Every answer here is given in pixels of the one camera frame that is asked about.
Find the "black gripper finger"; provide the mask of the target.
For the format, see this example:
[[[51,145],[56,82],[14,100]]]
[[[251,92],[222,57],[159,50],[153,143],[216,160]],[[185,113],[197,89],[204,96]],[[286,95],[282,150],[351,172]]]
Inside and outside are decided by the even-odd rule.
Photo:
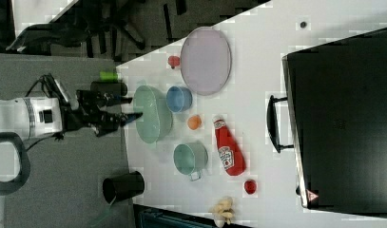
[[[130,104],[132,98],[127,98],[123,96],[106,96],[104,98],[104,106],[115,106],[115,105],[124,105]]]
[[[138,113],[121,113],[120,114],[120,126],[130,124],[143,116],[142,112]]]

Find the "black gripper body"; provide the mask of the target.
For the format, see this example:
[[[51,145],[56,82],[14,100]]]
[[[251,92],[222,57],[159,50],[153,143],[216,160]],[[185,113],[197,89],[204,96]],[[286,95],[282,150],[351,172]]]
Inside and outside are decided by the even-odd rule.
[[[109,92],[77,90],[77,99],[61,99],[62,134],[92,127],[96,137],[116,131],[121,125],[121,114],[110,113],[102,107],[119,105],[121,97]]]

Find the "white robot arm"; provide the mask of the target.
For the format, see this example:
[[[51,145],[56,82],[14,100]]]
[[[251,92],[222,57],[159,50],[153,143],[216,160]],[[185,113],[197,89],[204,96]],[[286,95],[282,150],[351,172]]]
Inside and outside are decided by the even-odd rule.
[[[54,137],[62,140],[67,132],[91,127],[96,137],[117,131],[143,116],[137,113],[111,113],[102,107],[129,103],[113,93],[77,90],[78,107],[73,109],[57,97],[24,97],[0,100],[0,133],[13,132],[21,140]]]

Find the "grey white robot base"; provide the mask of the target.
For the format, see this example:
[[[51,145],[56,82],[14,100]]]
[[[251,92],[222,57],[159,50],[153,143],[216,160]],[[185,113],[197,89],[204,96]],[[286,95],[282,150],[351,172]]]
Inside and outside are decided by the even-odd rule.
[[[0,228],[4,228],[5,197],[18,191],[28,180],[29,161],[21,138],[0,133]]]

